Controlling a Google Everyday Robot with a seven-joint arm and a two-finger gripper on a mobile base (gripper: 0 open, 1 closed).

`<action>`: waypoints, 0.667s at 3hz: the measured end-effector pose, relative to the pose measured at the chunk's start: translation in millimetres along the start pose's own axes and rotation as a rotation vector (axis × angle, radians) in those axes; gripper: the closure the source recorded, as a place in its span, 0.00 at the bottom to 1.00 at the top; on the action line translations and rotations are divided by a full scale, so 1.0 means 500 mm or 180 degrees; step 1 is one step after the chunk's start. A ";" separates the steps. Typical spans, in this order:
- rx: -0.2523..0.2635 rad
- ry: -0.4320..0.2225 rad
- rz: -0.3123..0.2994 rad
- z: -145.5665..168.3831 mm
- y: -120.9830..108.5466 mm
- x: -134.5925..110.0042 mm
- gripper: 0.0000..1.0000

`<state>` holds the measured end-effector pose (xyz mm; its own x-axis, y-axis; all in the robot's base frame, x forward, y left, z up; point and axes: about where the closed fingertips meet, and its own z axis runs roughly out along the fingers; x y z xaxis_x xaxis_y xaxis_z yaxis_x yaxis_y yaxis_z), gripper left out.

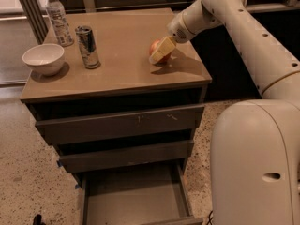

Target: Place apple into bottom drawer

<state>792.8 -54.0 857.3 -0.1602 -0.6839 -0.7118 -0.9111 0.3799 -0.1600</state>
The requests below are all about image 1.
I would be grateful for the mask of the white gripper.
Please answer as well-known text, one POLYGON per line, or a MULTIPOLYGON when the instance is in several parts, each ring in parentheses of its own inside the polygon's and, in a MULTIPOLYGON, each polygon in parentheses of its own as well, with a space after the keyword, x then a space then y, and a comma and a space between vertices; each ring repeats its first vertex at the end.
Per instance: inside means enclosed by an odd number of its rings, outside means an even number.
POLYGON ((191 33, 187 29, 181 13, 174 16, 172 21, 167 25, 167 29, 169 35, 172 37, 164 37, 160 39, 160 43, 157 47, 157 49, 162 52, 163 56, 173 52, 176 48, 176 42, 186 43, 195 37, 195 34, 191 33))

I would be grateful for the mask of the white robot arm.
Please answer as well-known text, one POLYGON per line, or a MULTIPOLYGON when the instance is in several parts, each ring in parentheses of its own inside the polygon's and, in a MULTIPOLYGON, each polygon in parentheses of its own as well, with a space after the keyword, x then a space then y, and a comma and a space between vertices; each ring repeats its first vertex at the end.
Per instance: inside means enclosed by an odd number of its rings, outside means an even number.
POLYGON ((179 43, 224 25, 260 93, 217 119, 210 145, 215 225, 300 225, 299 61, 246 9, 247 0, 197 0, 150 53, 156 64, 179 43))

